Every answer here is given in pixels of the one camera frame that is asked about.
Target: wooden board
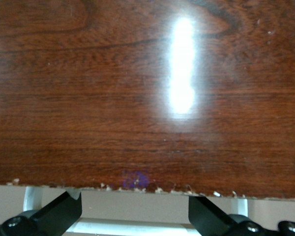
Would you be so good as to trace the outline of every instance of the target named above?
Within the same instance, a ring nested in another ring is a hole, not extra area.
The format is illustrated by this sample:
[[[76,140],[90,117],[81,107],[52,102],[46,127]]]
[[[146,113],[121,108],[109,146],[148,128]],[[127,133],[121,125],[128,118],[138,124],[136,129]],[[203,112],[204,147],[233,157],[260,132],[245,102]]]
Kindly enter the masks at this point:
[[[0,184],[295,198],[295,0],[0,1]]]

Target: reddish-brown wood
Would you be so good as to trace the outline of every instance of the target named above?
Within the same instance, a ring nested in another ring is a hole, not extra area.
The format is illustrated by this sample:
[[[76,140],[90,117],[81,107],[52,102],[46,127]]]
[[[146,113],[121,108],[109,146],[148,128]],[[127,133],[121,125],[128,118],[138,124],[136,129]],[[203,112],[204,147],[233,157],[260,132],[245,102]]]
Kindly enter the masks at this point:
[[[0,1],[9,182],[295,198],[295,0]]]

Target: metal bar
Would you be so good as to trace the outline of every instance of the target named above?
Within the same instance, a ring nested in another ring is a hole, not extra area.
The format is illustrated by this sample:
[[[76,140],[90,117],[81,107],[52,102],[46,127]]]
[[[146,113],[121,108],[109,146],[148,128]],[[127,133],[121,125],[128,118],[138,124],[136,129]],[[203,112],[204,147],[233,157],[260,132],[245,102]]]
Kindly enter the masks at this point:
[[[199,236],[197,230],[181,224],[147,223],[81,218],[67,232],[111,236]]]
[[[232,214],[243,215],[248,217],[248,200],[247,199],[232,199]]]
[[[42,208],[43,188],[41,187],[26,187],[23,211],[39,210]]]
[[[189,221],[203,236],[222,236],[236,222],[205,197],[189,197]]]
[[[48,236],[61,236],[82,214],[82,200],[75,200],[67,192],[61,194],[45,207],[34,213],[38,230]]]

